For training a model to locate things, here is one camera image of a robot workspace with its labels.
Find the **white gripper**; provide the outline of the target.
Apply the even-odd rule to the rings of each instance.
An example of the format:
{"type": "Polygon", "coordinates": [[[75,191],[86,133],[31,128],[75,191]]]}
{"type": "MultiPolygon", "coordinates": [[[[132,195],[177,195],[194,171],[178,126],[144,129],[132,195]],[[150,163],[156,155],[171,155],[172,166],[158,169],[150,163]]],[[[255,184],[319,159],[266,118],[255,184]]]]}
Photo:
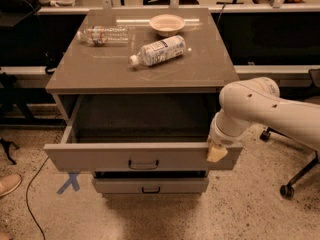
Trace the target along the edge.
{"type": "Polygon", "coordinates": [[[223,159],[228,153],[225,147],[238,143],[243,132],[250,126],[250,122],[233,118],[221,109],[210,125],[207,160],[216,163],[223,159]]]}

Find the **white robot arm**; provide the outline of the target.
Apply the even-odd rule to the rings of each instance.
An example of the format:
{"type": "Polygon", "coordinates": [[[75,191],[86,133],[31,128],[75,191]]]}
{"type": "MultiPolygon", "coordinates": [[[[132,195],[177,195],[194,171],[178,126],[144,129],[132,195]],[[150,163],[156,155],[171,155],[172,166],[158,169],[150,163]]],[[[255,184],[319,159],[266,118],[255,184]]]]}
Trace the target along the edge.
{"type": "Polygon", "coordinates": [[[218,162],[252,124],[270,127],[319,152],[320,106],[280,97],[276,82],[268,77],[235,81],[219,94],[221,109],[208,135],[209,162],[218,162]]]}

